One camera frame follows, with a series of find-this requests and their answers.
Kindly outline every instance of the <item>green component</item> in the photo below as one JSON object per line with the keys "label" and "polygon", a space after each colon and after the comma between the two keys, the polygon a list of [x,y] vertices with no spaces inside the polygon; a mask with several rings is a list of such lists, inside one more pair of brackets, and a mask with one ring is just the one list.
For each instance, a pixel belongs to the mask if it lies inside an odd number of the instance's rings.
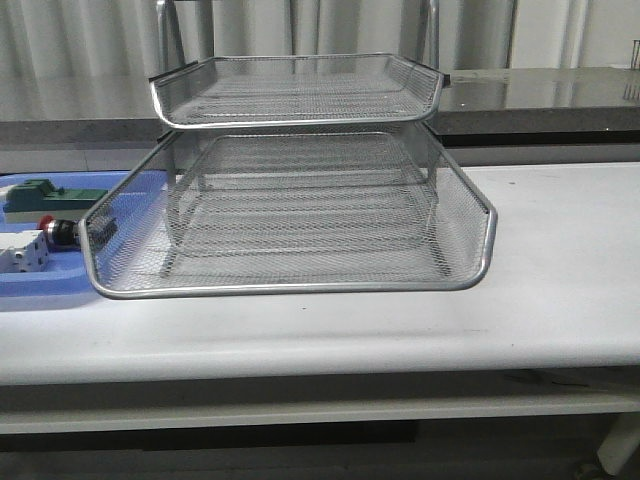
{"label": "green component", "polygon": [[56,188],[50,180],[38,178],[16,185],[7,194],[5,213],[89,209],[107,193],[103,189]]}

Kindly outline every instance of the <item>metal mesh tray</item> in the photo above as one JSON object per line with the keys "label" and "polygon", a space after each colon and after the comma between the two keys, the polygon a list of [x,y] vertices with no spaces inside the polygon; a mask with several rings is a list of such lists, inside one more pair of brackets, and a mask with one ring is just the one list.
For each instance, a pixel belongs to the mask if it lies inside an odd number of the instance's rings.
{"label": "metal mesh tray", "polygon": [[94,286],[140,298],[467,288],[495,222],[423,126],[384,124],[171,133],[80,232]]}
{"label": "metal mesh tray", "polygon": [[209,58],[151,81],[175,129],[419,120],[442,74],[390,54]]}

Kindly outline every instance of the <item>white curtain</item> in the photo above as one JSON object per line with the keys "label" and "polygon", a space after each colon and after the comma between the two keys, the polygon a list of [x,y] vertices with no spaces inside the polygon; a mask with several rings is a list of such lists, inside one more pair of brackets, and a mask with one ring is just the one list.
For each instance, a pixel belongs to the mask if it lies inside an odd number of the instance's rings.
{"label": "white curtain", "polygon": [[[413,57],[419,4],[193,0],[177,7],[187,59],[195,60],[373,51]],[[622,63],[640,18],[640,0],[441,0],[440,8],[444,71]],[[0,0],[0,76],[151,76],[159,73],[157,44],[155,0]]]}

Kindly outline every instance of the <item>tray rim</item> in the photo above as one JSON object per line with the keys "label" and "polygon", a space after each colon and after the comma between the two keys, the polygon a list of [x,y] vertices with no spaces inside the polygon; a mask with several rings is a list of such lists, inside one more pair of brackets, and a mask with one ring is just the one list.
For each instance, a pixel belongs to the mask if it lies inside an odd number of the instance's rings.
{"label": "tray rim", "polygon": [[491,264],[493,247],[495,243],[496,227],[498,222],[498,212],[493,204],[484,196],[471,179],[462,171],[460,166],[451,157],[442,145],[437,142],[433,135],[427,130],[423,124],[415,124],[416,128],[422,130],[431,142],[438,147],[441,155],[449,164],[453,172],[458,176],[461,182],[469,188],[470,192],[475,195],[478,200],[487,209],[487,227],[483,237],[482,252],[480,255],[479,268],[475,274],[463,281],[428,281],[428,282],[325,282],[325,283],[287,283],[287,284],[255,284],[255,285],[226,285],[226,286],[201,286],[201,287],[169,287],[169,288],[148,288],[139,290],[117,290],[105,287],[98,279],[91,248],[87,233],[86,220],[100,206],[115,197],[121,186],[125,185],[130,178],[142,171],[145,165],[153,160],[153,158],[170,146],[184,132],[171,132],[162,140],[151,152],[149,152],[140,163],[123,178],[116,186],[114,186],[107,195],[86,212],[80,219],[79,233],[82,255],[84,258],[87,275],[91,285],[101,295],[113,300],[132,300],[132,299],[150,299],[150,298],[187,298],[187,297],[216,297],[230,295],[284,295],[284,294],[315,294],[315,293],[359,293],[359,292],[416,292],[416,291],[453,291],[466,290],[478,284],[487,274]]}
{"label": "tray rim", "polygon": [[[420,68],[428,70],[436,74],[436,83],[434,85],[433,101],[431,108],[418,115],[408,115],[404,117],[383,118],[383,117],[359,117],[359,118],[324,118],[324,119],[308,119],[308,120],[263,120],[263,121],[246,121],[246,122],[208,122],[208,123],[195,123],[185,124],[176,123],[169,118],[163,111],[160,98],[158,95],[158,87],[161,87],[167,83],[170,83],[186,75],[192,71],[202,68],[207,63],[213,61],[264,61],[264,60],[302,60],[302,59],[333,59],[333,58],[367,58],[367,57],[387,57],[393,58],[403,62],[404,64],[411,66],[412,68]],[[440,96],[444,85],[444,74],[439,70],[432,68],[428,65],[424,65],[415,60],[411,60],[408,57],[397,55],[394,53],[340,53],[329,55],[252,55],[252,56],[215,56],[209,57],[201,61],[191,62],[183,67],[171,70],[164,74],[151,77],[149,79],[151,86],[151,99],[153,102],[153,108],[158,115],[158,118],[171,127],[173,130],[215,130],[215,129],[241,129],[251,127],[287,127],[287,126],[304,126],[304,125],[348,125],[348,124],[368,124],[368,123],[399,123],[399,122],[413,122],[419,120],[427,120],[436,114],[438,106],[440,104]]]}

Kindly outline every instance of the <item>white tabletop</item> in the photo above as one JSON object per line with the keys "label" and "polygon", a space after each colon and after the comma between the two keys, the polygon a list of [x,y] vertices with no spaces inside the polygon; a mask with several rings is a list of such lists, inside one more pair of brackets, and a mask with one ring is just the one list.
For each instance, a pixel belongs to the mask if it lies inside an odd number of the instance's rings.
{"label": "white tabletop", "polygon": [[467,173],[499,214],[470,290],[0,298],[0,383],[640,364],[640,163]]}

